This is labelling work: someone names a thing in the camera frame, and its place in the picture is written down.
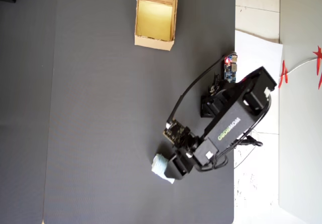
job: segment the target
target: red paper cutout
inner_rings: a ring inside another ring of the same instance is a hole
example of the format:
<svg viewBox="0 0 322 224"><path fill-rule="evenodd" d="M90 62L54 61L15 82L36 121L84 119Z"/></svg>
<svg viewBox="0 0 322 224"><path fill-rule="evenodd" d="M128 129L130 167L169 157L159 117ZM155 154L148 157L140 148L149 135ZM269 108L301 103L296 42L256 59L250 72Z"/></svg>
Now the red paper cutout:
<svg viewBox="0 0 322 224"><path fill-rule="evenodd" d="M317 52L313 52L314 54L317 55L317 61L316 61L316 75L318 76L319 70L320 70L320 64L321 64L321 59L322 59L322 52L321 48L317 46Z"/></svg>
<svg viewBox="0 0 322 224"><path fill-rule="evenodd" d="M320 77L320 82L318 83L318 89L319 90L320 90L321 83L322 83L322 74L321 74L321 77Z"/></svg>
<svg viewBox="0 0 322 224"><path fill-rule="evenodd" d="M287 73L288 73L288 71L287 71L287 68L285 66L285 61L283 61L283 68L282 68L282 73L281 73L281 80L280 80L280 84L278 85L278 88L281 88L284 75L285 75L285 83L288 83Z"/></svg>

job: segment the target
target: cardboard box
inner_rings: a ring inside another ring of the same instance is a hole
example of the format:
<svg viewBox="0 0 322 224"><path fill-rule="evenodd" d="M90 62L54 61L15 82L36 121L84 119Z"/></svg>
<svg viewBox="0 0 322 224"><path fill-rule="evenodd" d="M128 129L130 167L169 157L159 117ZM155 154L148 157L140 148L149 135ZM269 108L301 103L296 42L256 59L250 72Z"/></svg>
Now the cardboard box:
<svg viewBox="0 0 322 224"><path fill-rule="evenodd" d="M136 0L134 44L171 50L178 0Z"/></svg>

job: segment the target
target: gray mat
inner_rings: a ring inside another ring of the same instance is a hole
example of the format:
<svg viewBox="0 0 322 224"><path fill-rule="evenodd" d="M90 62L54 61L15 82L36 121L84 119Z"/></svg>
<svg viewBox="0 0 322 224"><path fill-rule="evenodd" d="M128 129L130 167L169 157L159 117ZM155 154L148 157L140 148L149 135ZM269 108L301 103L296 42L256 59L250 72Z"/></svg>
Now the gray mat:
<svg viewBox="0 0 322 224"><path fill-rule="evenodd" d="M0 223L43 215L56 0L0 2Z"/></svg>
<svg viewBox="0 0 322 224"><path fill-rule="evenodd" d="M170 52L134 46L135 0L58 0L45 223L232 223L226 168L174 185L151 172L175 102L234 49L235 0L179 0ZM201 134L199 97L176 118Z"/></svg>

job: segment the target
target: wire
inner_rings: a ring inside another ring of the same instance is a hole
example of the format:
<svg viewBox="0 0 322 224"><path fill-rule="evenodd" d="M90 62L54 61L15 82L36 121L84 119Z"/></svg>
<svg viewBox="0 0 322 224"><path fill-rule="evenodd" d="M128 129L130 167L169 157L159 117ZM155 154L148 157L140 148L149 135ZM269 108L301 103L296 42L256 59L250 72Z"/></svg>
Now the wire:
<svg viewBox="0 0 322 224"><path fill-rule="evenodd" d="M179 97L174 109L172 110L169 118L167 119L167 124L172 123L172 119L181 104L183 98L185 95L190 91L190 89L198 82L200 81L201 78L203 78L208 72L210 72L219 62L223 61L226 57L231 56L231 55L236 55L236 52L232 51L231 53L224 55L222 58L220 58L218 61L216 61L214 64L212 64L208 69L206 69L204 72L202 72L189 86L188 88L182 93L182 95Z"/></svg>
<svg viewBox="0 0 322 224"><path fill-rule="evenodd" d="M311 62L311 61L314 61L314 60L317 60L317 58L312 58L312 59L308 59L307 61L305 61L305 62L303 62L303 63L301 63L301 64L299 64L297 67L295 67L294 69L292 69L292 70L290 70L290 72L288 72L287 74L289 75L289 74L291 74L293 71L295 71L296 69L299 69L301 66L303 66L303 65L305 65L306 63L309 63L309 62Z"/></svg>
<svg viewBox="0 0 322 224"><path fill-rule="evenodd" d="M253 147L253 149L249 152L249 154L234 168L234 170L239 166L239 165L241 165L244 161L245 161L245 159L247 159L247 157L252 153L252 151L254 151L254 149L256 148L256 146L255 147Z"/></svg>
<svg viewBox="0 0 322 224"><path fill-rule="evenodd" d="M234 149L237 145L240 144L240 142L256 127L256 125L266 116L268 110L271 107L271 103L272 103L272 99L271 96L269 95L268 97L268 104L267 104L267 109L265 111L265 113L257 120L257 122L255 122L243 135L240 139L238 139L234 144L230 145L228 148L226 148L223 152L221 152L221 154L216 158L216 160L218 161L221 157L225 156L226 158L226 154L231 151L232 149Z"/></svg>

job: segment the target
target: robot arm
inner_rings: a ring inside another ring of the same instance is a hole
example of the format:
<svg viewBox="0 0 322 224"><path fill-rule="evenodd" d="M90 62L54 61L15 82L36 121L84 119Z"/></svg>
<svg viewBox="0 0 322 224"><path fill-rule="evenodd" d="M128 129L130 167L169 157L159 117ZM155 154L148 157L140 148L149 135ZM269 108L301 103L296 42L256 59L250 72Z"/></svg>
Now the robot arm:
<svg viewBox="0 0 322 224"><path fill-rule="evenodd" d="M221 81L215 92L201 97L201 117L213 118L202 136L195 136L173 118L168 120L164 135L173 144L175 153L165 175L180 180L193 167L200 172L218 169L227 164L226 154L237 145L261 145L248 134L268 112L270 92L275 87L276 83L263 67L239 83Z"/></svg>

